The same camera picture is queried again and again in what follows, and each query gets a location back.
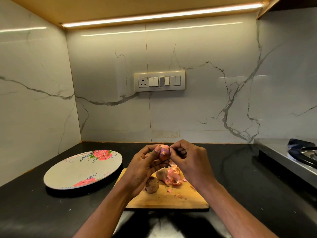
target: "cutting board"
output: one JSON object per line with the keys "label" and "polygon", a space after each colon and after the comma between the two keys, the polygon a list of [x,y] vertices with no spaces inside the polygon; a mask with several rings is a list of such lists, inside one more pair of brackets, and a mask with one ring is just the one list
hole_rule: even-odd
{"label": "cutting board", "polygon": [[[117,182],[125,173],[126,168],[122,170]],[[144,189],[134,197],[126,208],[169,208],[169,209],[206,209],[209,204],[188,182],[183,182],[180,186],[167,187],[162,181],[159,181],[159,189],[154,194],[148,194]]]}

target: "oval plate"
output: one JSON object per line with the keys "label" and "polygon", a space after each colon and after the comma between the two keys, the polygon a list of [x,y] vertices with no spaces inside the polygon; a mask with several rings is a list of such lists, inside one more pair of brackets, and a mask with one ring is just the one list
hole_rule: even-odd
{"label": "oval plate", "polygon": [[53,189],[75,189],[111,175],[122,163],[122,156],[112,150],[94,150],[74,155],[51,167],[44,183]]}

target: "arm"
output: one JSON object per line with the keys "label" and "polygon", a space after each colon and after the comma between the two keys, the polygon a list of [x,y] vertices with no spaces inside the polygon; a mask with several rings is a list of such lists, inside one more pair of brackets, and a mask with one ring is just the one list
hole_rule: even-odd
{"label": "arm", "polygon": [[108,238],[113,235],[129,201],[141,192],[154,172],[166,166],[168,161],[156,160],[161,149],[159,145],[146,145],[133,157],[125,174],[73,238]]}
{"label": "arm", "polygon": [[217,182],[206,149],[180,140],[171,145],[170,151],[172,161],[208,202],[234,238],[277,238]]}

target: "granite countertop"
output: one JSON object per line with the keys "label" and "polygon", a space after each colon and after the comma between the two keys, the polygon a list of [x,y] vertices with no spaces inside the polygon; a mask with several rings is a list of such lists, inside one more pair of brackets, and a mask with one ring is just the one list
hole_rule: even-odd
{"label": "granite countertop", "polygon": [[[0,187],[1,238],[70,238],[112,189],[144,143],[84,142]],[[248,144],[198,144],[217,180],[280,238],[317,234],[317,190]],[[123,156],[121,167],[95,184],[69,191],[46,188],[43,176],[69,156],[97,149]],[[231,237],[212,209],[124,211],[113,237]]]}

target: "stainless steel stove surface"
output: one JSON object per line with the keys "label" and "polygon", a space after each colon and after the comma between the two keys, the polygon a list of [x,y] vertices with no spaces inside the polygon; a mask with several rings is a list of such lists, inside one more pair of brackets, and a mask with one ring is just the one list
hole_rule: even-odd
{"label": "stainless steel stove surface", "polygon": [[[315,143],[317,139],[304,139],[305,141]],[[289,139],[254,139],[254,146],[267,156],[279,162],[285,168],[301,177],[303,180],[317,188],[317,169],[294,159],[287,148]],[[305,155],[316,159],[313,152],[308,151]]]}

